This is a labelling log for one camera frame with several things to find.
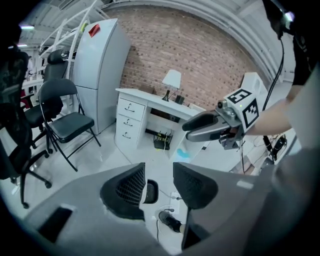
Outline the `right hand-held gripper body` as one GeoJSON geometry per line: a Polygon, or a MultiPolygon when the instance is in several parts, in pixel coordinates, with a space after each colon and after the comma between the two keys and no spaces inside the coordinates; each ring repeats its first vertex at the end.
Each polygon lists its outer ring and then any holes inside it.
{"type": "Polygon", "coordinates": [[[243,88],[235,90],[219,101],[216,112],[229,125],[219,138],[225,150],[238,149],[240,141],[260,115],[256,95],[243,88]]]}

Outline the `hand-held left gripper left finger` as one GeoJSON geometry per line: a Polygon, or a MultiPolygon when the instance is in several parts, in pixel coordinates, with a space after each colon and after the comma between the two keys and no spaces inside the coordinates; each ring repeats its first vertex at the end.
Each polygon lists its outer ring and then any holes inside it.
{"type": "Polygon", "coordinates": [[[145,186],[145,163],[127,165],[124,171],[102,185],[100,198],[108,210],[117,217],[143,221],[145,217],[140,209],[140,202],[145,186]]]}

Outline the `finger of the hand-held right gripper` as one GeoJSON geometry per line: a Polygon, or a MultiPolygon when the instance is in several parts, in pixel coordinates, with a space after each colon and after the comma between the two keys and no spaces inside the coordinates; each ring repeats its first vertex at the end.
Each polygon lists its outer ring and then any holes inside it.
{"type": "Polygon", "coordinates": [[[182,125],[185,132],[213,132],[219,130],[219,114],[215,110],[200,112],[182,125]]]}
{"type": "Polygon", "coordinates": [[[207,125],[187,132],[185,137],[191,142],[215,141],[220,138],[222,132],[229,128],[229,125],[207,125]]]}

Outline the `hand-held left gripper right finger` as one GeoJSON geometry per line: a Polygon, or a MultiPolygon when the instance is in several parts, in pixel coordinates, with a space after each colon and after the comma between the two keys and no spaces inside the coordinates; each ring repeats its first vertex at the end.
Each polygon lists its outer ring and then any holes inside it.
{"type": "Polygon", "coordinates": [[[205,208],[218,193],[218,184],[196,168],[196,165],[189,163],[173,163],[173,184],[192,210],[205,208]]]}

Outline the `person's right forearm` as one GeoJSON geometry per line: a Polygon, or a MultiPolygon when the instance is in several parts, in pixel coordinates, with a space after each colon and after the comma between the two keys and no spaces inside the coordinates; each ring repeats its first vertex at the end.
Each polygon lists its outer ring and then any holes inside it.
{"type": "Polygon", "coordinates": [[[292,128],[286,111],[293,102],[286,97],[260,113],[256,123],[246,132],[250,136],[273,136],[292,128]]]}

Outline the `white cabinet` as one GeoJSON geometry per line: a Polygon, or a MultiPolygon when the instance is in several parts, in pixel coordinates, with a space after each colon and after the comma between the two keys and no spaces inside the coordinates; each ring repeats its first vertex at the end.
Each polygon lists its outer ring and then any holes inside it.
{"type": "Polygon", "coordinates": [[[241,89],[255,93],[259,100],[265,100],[268,91],[257,72],[246,72],[243,76],[241,89]]]}

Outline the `person's black sneaker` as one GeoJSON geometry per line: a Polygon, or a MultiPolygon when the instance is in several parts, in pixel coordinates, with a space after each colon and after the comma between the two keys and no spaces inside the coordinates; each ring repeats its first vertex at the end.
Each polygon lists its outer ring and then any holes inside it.
{"type": "Polygon", "coordinates": [[[164,225],[169,227],[175,233],[181,233],[181,234],[184,233],[186,225],[182,224],[179,220],[174,218],[170,213],[166,211],[161,211],[158,214],[158,218],[164,225]]]}

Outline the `white shade table lamp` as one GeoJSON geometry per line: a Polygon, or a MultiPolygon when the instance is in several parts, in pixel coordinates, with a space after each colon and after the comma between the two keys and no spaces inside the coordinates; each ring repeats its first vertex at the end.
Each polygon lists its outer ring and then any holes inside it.
{"type": "Polygon", "coordinates": [[[168,87],[166,94],[162,98],[162,100],[168,102],[171,96],[173,96],[180,89],[181,77],[182,74],[177,70],[170,69],[167,72],[166,76],[161,82],[163,85],[168,87]]]}

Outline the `white desk with drawers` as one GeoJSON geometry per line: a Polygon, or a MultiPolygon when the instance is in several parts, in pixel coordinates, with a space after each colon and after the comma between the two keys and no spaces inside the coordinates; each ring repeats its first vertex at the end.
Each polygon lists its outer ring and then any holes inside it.
{"type": "Polygon", "coordinates": [[[136,150],[147,131],[163,143],[164,155],[172,161],[191,162],[208,142],[189,142],[182,125],[200,113],[174,101],[133,88],[118,89],[115,144],[123,151],[136,150]]]}

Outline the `person's black shirt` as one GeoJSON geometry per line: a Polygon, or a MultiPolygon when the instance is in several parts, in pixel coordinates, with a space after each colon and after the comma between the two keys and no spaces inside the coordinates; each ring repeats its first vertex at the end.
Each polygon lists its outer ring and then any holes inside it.
{"type": "Polygon", "coordinates": [[[294,86],[303,86],[320,62],[320,0],[262,0],[272,30],[293,36],[294,86]]]}

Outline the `black folding chair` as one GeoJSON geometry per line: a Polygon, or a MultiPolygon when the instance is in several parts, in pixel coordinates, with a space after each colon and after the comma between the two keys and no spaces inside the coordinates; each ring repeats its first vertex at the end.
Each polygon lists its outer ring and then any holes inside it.
{"type": "Polygon", "coordinates": [[[50,123],[45,121],[44,124],[53,145],[55,145],[72,169],[77,172],[78,169],[72,164],[69,157],[65,155],[59,144],[66,144],[87,131],[92,134],[99,146],[101,146],[101,143],[92,129],[95,122],[91,117],[85,115],[76,85],[69,79],[51,79],[41,85],[38,100],[42,114],[45,113],[43,109],[45,102],[62,96],[76,96],[78,111],[68,113],[50,123]]]}

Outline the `grey refrigerator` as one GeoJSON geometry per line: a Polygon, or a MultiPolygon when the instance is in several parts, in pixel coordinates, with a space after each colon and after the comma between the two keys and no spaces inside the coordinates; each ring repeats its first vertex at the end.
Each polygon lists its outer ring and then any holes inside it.
{"type": "Polygon", "coordinates": [[[118,19],[106,19],[88,25],[80,39],[72,81],[86,116],[94,120],[97,135],[116,120],[121,78],[131,41],[118,19]],[[89,30],[100,25],[100,31],[90,37],[89,30]]]}

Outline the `red diamond sticker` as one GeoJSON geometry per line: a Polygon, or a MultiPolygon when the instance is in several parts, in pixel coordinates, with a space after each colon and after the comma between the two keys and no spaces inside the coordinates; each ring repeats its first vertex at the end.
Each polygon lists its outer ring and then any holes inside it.
{"type": "Polygon", "coordinates": [[[88,34],[90,37],[94,37],[99,31],[101,30],[100,25],[97,23],[95,24],[89,31],[88,34]]]}

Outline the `black mesh office chair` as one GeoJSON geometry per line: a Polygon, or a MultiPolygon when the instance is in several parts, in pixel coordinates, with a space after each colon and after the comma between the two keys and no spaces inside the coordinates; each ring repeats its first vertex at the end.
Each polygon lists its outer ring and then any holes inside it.
{"type": "Polygon", "coordinates": [[[20,201],[25,209],[26,176],[30,174],[44,182],[52,183],[38,175],[30,167],[41,157],[48,158],[46,150],[32,155],[32,128],[21,107],[21,91],[28,68],[29,56],[20,51],[18,42],[22,32],[18,24],[9,24],[0,39],[0,180],[20,179],[20,201]]]}

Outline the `white shelving rack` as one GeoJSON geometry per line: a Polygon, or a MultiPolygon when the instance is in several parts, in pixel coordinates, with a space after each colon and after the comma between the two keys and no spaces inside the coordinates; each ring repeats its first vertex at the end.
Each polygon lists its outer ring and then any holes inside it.
{"type": "Polygon", "coordinates": [[[102,0],[79,1],[69,9],[70,14],[62,18],[61,23],[40,44],[36,71],[43,73],[48,64],[49,54],[62,50],[62,58],[68,61],[67,77],[72,77],[76,53],[82,34],[87,25],[106,20],[108,16],[102,11],[102,0]]]}

